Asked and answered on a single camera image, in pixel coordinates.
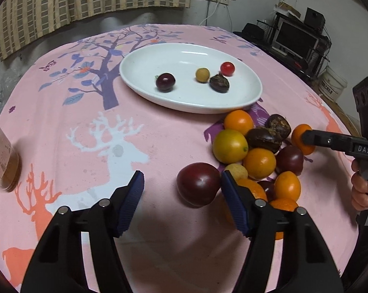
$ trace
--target white wall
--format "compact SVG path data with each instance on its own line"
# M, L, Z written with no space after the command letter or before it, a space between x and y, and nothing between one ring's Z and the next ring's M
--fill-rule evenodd
M233 30L241 31L248 22L272 17L272 8L276 0L232 0L229 5ZM12 54L4 62L0 61L0 88L4 88L4 99L9 98L14 85L27 69L43 54L60 45L77 41L81 38L117 30L133 24L175 23L198 25L206 16L206 0L191 0L188 9L142 8L107 13L92 19L72 23L60 31L45 36L24 49ZM210 14L216 3L210 3ZM219 26L230 30L230 19L225 5L219 5L216 13L208 22L209 26Z
M325 16L332 39L329 66L348 82L337 100L347 114L358 118L352 87L368 76L368 12L356 0L285 0L302 14L310 7Z

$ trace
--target screw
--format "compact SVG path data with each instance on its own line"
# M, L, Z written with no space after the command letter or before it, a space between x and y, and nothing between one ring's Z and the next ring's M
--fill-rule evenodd
M110 203L111 201L109 199L102 199L101 201L99 201L99 205L101 207L107 207Z
M307 210L306 210L306 209L304 209L303 207L298 207L298 208L296 209L296 212L297 212L298 214L302 215L302 216L307 214Z
M265 207L266 204L267 203L262 199L256 199L255 200L255 205L258 206L258 207L263 208L263 207Z
M65 213L67 213L69 211L69 208L67 206L62 206L58 209L58 213L61 215L64 215Z

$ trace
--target white deer print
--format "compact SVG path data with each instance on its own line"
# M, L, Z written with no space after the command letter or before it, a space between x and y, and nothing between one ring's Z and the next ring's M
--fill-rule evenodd
M133 162L147 163L149 157L147 154L138 150L132 143L125 140L128 136L138 134L143 125L137 128L133 127L133 119L130 118L128 125L125 126L126 120L121 120L120 116L116 116L117 124L110 127L108 119L99 112L99 117L92 121L89 133L96 139L94 147L85 147L75 139L77 128L70 129L70 135L67 138L72 145L80 149L82 152L100 151L99 156L107 157L107 166L109 172L109 181L104 185L95 186L74 195L60 195L58 199L47 204L46 209L54 214L61 206L68 206L71 210L79 210L90 208L96 202L103 198L110 198L116 188L126 186L134 174L131 166ZM105 131L111 135L109 142L103 142L102 137Z

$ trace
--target glass jar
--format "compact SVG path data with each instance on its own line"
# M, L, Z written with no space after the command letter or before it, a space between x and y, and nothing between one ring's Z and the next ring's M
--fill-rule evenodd
M0 189L11 192L21 174L21 159L0 128Z

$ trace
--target red cherry tomato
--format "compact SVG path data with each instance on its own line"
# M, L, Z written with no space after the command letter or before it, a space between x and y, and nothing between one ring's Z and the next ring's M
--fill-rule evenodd
M232 63L230 63L230 62L225 62L225 63L223 63L223 64L221 65L221 73L222 73L222 75L224 75L224 76L228 76L228 77L230 77L230 76L232 76L232 75L233 75L234 71L235 71L235 67L234 67L234 65L233 65Z

